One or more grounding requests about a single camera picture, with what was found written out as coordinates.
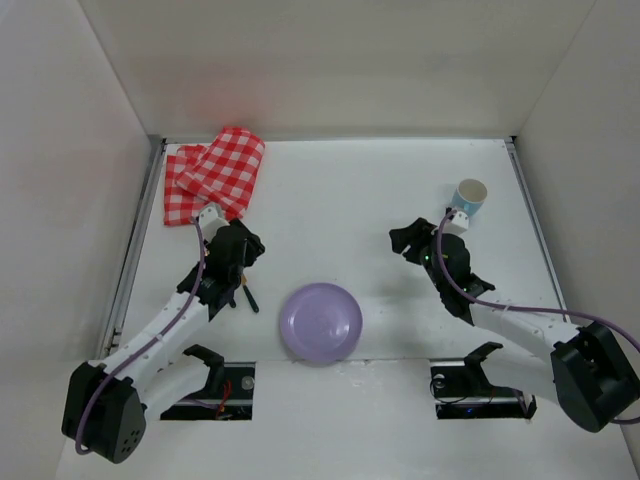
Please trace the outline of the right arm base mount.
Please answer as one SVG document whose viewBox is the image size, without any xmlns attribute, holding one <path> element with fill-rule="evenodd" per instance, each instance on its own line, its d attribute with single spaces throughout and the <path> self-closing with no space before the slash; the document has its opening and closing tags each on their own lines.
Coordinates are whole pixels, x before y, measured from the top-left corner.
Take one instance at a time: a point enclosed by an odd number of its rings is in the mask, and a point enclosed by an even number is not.
<svg viewBox="0 0 640 480">
<path fill-rule="evenodd" d="M 503 346 L 487 342 L 464 358 L 440 359 L 431 363 L 429 390 L 438 420 L 523 419 L 537 411 L 535 396 L 491 384 L 482 363 Z"/>
</svg>

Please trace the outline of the purple plastic plate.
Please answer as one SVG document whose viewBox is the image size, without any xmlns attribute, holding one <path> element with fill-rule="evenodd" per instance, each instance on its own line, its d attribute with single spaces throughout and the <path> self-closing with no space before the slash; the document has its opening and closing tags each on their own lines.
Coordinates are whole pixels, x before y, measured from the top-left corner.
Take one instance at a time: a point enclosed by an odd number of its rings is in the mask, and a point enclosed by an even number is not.
<svg viewBox="0 0 640 480">
<path fill-rule="evenodd" d="M 312 283 L 286 299 L 279 329 L 285 346 L 296 358 L 328 365 L 345 360 L 355 351 L 363 314 L 346 289 L 332 283 Z"/>
</svg>

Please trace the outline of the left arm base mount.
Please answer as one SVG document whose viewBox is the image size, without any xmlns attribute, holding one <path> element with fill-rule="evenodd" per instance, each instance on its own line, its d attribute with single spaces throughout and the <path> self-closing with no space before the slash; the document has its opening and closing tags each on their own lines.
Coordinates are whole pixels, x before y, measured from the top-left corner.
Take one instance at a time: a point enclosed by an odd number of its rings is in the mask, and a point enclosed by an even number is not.
<svg viewBox="0 0 640 480">
<path fill-rule="evenodd" d="M 228 363 L 220 354 L 200 345 L 184 351 L 208 368 L 204 386 L 174 404 L 162 421 L 250 421 L 253 417 L 255 363 Z"/>
</svg>

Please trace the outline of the red white checkered cloth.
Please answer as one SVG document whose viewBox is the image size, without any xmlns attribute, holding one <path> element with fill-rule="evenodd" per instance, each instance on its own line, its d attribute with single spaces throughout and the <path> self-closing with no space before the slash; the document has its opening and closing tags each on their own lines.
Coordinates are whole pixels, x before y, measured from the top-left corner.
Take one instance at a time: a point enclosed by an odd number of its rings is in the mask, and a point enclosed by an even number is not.
<svg viewBox="0 0 640 480">
<path fill-rule="evenodd" d="M 164 224 L 187 225 L 210 203 L 227 221 L 244 217 L 265 150 L 265 142 L 242 127 L 223 128 L 208 145 L 180 146 L 166 160 Z"/>
</svg>

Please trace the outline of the light blue mug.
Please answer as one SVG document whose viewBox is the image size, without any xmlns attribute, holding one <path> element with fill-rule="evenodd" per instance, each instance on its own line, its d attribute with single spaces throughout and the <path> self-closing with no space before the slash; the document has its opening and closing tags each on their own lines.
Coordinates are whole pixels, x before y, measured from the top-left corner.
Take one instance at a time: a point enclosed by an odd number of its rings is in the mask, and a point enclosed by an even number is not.
<svg viewBox="0 0 640 480">
<path fill-rule="evenodd" d="M 456 187 L 450 206 L 473 217 L 484 204 L 487 195 L 484 183 L 476 179 L 464 179 Z"/>
</svg>

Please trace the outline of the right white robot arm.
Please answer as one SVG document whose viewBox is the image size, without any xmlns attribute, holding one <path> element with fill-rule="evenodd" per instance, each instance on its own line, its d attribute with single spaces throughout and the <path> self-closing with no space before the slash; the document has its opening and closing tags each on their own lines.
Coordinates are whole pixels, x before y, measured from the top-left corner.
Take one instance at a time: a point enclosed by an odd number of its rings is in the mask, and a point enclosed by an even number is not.
<svg viewBox="0 0 640 480">
<path fill-rule="evenodd" d="M 638 340 L 592 314 L 500 300 L 496 287 L 472 272 L 464 240 L 446 232 L 456 214 L 448 211 L 439 224 L 418 218 L 389 237 L 394 253 L 424 268 L 451 316 L 531 356 L 514 361 L 500 354 L 502 344 L 488 342 L 464 359 L 476 379 L 546 398 L 591 433 L 626 424 L 621 415 L 639 399 L 639 377 L 618 340 L 633 347 Z"/>
</svg>

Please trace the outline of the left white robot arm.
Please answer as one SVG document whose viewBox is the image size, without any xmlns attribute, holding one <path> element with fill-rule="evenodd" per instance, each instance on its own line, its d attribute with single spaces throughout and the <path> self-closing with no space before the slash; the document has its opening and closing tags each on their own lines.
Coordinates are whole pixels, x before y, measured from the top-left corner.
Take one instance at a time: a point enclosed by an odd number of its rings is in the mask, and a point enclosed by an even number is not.
<svg viewBox="0 0 640 480">
<path fill-rule="evenodd" d="M 265 247 L 239 219 L 195 218 L 199 260 L 132 340 L 71 374 L 61 431 L 77 454 L 113 464 L 139 446 L 148 422 L 218 377 L 223 358 L 191 338 L 229 303 Z"/>
</svg>

